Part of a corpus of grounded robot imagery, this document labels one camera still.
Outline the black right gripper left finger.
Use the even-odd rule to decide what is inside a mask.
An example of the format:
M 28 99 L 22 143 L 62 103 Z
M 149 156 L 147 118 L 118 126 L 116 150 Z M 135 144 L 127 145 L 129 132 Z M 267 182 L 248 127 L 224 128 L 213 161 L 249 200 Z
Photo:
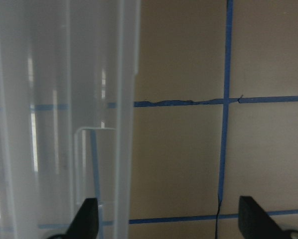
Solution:
M 97 198 L 84 200 L 68 230 L 65 239 L 95 239 L 99 232 Z

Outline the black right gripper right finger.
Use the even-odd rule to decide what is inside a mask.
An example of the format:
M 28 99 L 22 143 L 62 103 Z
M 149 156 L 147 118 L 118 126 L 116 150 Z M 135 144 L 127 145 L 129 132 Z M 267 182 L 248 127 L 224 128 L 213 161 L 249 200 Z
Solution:
M 245 239 L 298 238 L 298 231 L 282 230 L 251 196 L 239 198 L 238 228 Z

